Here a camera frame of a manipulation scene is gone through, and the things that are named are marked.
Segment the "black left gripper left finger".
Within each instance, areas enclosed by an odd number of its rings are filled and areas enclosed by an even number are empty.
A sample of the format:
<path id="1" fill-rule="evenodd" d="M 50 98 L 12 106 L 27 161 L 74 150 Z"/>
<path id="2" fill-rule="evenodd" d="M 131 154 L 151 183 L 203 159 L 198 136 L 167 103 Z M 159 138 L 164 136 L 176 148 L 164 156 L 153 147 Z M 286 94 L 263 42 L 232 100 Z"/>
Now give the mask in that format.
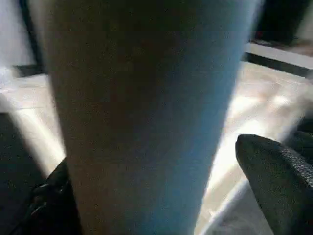
<path id="1" fill-rule="evenodd" d="M 68 168 L 62 160 L 48 178 L 32 190 L 20 220 L 16 235 L 81 235 Z"/>

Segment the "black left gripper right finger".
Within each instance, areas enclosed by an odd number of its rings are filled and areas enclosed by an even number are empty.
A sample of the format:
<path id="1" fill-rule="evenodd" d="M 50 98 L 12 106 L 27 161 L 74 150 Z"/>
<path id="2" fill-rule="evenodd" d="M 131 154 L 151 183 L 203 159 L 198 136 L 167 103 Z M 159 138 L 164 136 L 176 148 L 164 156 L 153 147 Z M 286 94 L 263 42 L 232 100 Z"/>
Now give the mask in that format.
<path id="1" fill-rule="evenodd" d="M 285 143 L 253 134 L 236 141 L 236 158 L 275 235 L 313 233 L 313 135 Z"/>

